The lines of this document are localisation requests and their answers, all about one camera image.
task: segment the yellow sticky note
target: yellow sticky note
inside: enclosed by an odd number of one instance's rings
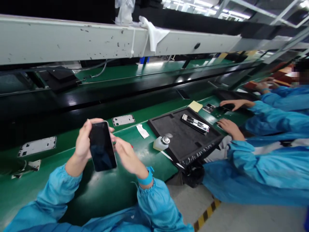
[[[203,105],[200,103],[197,103],[196,101],[192,101],[190,105],[188,105],[188,107],[190,107],[195,112],[199,112],[200,109],[203,107]]]

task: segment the yellow black hazard tape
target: yellow black hazard tape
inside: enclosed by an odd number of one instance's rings
[[[207,210],[199,217],[199,219],[194,223],[194,231],[199,231],[200,228],[205,224],[208,218],[211,217],[216,208],[219,207],[221,201],[218,199],[214,199],[211,205],[207,208]]]

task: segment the dispenser bottle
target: dispenser bottle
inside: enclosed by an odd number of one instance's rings
[[[160,136],[154,141],[154,149],[158,151],[163,151],[168,148],[168,144],[171,142],[171,138],[173,136],[171,134],[166,134],[163,137]]]

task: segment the black foam tray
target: black foam tray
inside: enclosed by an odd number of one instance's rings
[[[203,135],[182,122],[181,117],[183,114],[207,124],[210,127],[209,132]],[[164,136],[167,133],[173,135],[166,151],[173,161],[176,162],[181,162],[188,157],[196,155],[205,147],[223,138],[209,122],[189,107],[149,119],[148,125],[158,137]]]

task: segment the blue sleeve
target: blue sleeve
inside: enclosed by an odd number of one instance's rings
[[[154,178],[154,185],[150,189],[139,187],[137,199],[155,231],[194,231],[191,225],[183,223],[183,217],[163,181]]]
[[[259,115],[263,122],[277,131],[304,133],[309,129],[309,117],[302,113],[286,112],[273,108],[262,101],[255,101],[255,106],[249,108]]]
[[[58,222],[67,210],[66,204],[73,199],[82,177],[82,175],[71,177],[64,167],[65,165],[62,165],[50,174],[45,188],[39,192],[37,199],[18,211],[5,232]]]
[[[285,189],[309,189],[306,157],[264,154],[256,156],[254,147],[245,141],[233,140],[228,159],[238,171],[261,184]]]
[[[308,109],[309,95],[302,94],[290,95],[292,92],[301,92],[301,88],[287,88],[279,87],[278,89],[273,90],[270,93],[262,95],[261,100],[278,109],[284,111],[298,111]]]
[[[280,97],[286,97],[295,91],[298,91],[298,88],[289,88],[285,86],[280,86],[271,90],[272,93],[278,94]]]

